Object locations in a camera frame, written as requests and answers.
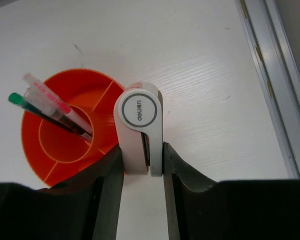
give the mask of orange pen holder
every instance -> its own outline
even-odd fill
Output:
[[[44,82],[91,123],[92,142],[25,112],[22,147],[38,177],[49,186],[63,181],[101,159],[118,143],[114,106],[124,88],[109,76],[90,69],[70,69]]]

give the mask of deli logo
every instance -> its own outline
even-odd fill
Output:
[[[136,102],[136,113],[138,116],[138,120],[142,121],[142,108],[141,108],[141,100]]]

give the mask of green pen cap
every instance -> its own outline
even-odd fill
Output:
[[[8,100],[9,100],[9,102],[11,102],[15,105],[18,105],[18,106],[24,106],[27,104],[27,101],[25,101],[24,98],[16,92],[11,93],[9,95]]]

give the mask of circular logo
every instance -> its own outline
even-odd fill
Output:
[[[157,117],[157,105],[148,95],[135,93],[128,96],[122,104],[122,115],[131,126],[149,126]]]

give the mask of pen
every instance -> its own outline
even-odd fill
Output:
[[[31,87],[34,87],[34,89],[40,92],[40,94],[42,94],[47,101],[57,106],[65,116],[83,128],[87,133],[92,134],[91,125],[79,114],[77,114],[76,111],[74,111],[66,102],[60,99],[60,97],[43,82],[34,77],[31,73],[26,73],[22,79],[25,80]]]
[[[37,115],[38,117],[49,121],[50,123],[70,132],[73,133],[73,131],[71,131],[69,128],[67,128],[65,125],[63,125],[62,123],[48,117],[47,115],[43,114],[38,108],[36,108],[35,106],[33,106],[32,104],[30,104],[29,102],[27,102],[21,95],[19,95],[16,92],[13,92],[9,95],[8,98],[10,103],[13,103],[14,105],[17,105],[19,107],[21,107],[22,109],[26,110],[29,113],[32,113],[34,115]]]
[[[56,109],[56,106],[51,102],[46,102],[46,99],[43,98],[33,87],[28,88],[27,92],[24,94],[25,99],[42,111],[43,114],[48,117],[58,121],[59,123],[65,125],[73,133],[79,135],[84,140],[92,142],[92,135],[86,132],[82,127],[64,115],[61,111]]]

